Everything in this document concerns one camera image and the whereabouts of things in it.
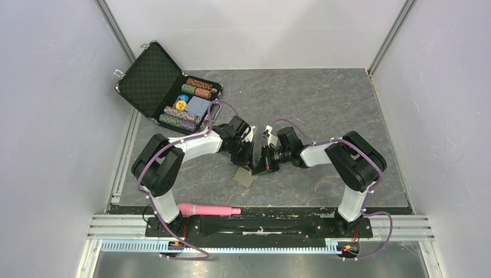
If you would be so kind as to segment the beige card holder wallet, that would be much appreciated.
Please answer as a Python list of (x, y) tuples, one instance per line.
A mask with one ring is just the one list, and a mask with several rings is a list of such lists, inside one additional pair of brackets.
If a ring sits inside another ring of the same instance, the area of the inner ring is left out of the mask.
[(232, 177), (232, 180), (238, 182), (245, 188), (251, 188), (252, 184), (258, 179), (258, 177), (258, 175), (252, 175), (251, 170), (247, 170), (243, 167), (238, 167), (237, 171)]

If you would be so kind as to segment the pink cylindrical marker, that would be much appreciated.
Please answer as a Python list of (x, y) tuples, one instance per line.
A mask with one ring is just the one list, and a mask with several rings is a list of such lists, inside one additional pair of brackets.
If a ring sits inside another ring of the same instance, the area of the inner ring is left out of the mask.
[(209, 206), (181, 203), (178, 204), (178, 208), (185, 217), (190, 217), (192, 215), (232, 216), (241, 214), (241, 208), (230, 206)]

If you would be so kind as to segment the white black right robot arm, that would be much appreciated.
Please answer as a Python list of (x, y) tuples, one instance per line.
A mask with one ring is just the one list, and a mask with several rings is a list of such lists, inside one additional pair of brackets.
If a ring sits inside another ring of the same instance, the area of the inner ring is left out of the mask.
[(387, 169), (385, 158), (356, 131), (328, 141), (304, 144), (293, 127), (279, 130), (276, 142), (272, 141), (270, 129), (268, 126), (264, 132), (268, 143), (262, 147), (252, 175), (278, 171), (283, 163), (302, 169), (333, 165), (345, 183), (334, 227), (339, 235), (350, 236), (365, 213), (367, 195), (383, 178)]

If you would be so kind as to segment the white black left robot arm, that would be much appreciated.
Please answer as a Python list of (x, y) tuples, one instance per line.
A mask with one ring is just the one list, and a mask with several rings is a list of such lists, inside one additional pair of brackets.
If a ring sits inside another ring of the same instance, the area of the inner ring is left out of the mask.
[(166, 235), (175, 236), (182, 228), (181, 212), (172, 192), (182, 164), (204, 155), (225, 153), (234, 165), (252, 170), (253, 136), (253, 126), (234, 116), (229, 123), (213, 125), (189, 136), (151, 137), (133, 163), (131, 173)]

